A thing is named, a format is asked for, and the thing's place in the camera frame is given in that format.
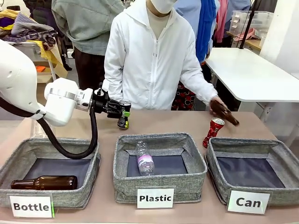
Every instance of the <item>label sign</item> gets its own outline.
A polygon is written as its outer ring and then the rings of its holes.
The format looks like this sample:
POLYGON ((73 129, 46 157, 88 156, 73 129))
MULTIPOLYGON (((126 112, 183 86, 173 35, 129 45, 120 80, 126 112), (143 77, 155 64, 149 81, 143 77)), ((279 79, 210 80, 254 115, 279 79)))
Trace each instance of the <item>label sign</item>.
POLYGON ((9 196, 15 217, 52 218, 50 196, 9 196))
POLYGON ((174 189, 138 189, 137 208, 172 208, 174 189))
POLYGON ((265 214, 270 194, 232 190, 228 211, 265 214))

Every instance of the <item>brown bottle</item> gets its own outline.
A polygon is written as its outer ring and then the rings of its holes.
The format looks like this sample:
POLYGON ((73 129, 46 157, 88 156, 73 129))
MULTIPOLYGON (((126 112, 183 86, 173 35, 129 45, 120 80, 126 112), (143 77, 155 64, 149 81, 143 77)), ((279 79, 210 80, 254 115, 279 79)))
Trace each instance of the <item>brown bottle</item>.
POLYGON ((11 189, 75 190, 77 184, 76 176, 40 176, 36 179, 12 181, 11 189))
POLYGON ((240 124, 240 122, 236 118, 234 118, 232 112, 224 105, 220 104, 218 101, 212 100, 210 103, 210 107, 213 110, 213 112, 216 113, 220 118, 229 121, 234 126, 240 124))

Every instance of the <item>gray jacket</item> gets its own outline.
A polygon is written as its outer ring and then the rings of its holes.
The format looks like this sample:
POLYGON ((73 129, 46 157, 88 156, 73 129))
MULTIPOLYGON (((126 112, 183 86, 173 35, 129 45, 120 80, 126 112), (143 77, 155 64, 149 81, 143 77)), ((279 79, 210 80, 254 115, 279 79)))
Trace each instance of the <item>gray jacket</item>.
POLYGON ((81 52, 105 55, 112 20, 124 9, 121 0, 52 0, 58 28, 81 52))

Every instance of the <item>white hooded jacket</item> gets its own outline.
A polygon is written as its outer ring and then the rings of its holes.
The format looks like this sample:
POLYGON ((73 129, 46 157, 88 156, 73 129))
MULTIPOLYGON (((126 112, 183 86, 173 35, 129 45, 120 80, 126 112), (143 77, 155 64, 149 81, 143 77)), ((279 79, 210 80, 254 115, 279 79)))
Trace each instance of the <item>white hooded jacket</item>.
POLYGON ((110 98, 128 99, 134 109, 170 110, 179 81, 206 104, 217 96, 202 75, 191 25, 172 9, 157 40, 146 0, 137 0, 113 20, 105 79, 110 98))

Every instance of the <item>red can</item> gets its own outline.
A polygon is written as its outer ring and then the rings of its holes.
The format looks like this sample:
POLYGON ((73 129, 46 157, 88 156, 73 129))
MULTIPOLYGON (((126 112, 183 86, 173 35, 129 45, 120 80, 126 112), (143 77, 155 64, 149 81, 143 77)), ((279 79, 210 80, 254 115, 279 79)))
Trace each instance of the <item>red can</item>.
POLYGON ((224 121, 220 118, 212 118, 211 122, 210 122, 210 130, 207 133, 207 136, 205 137, 205 139, 202 142, 202 145, 207 148, 207 145, 209 143, 209 139, 211 137, 216 137, 218 131, 220 129, 222 129, 222 127, 224 126, 224 121))

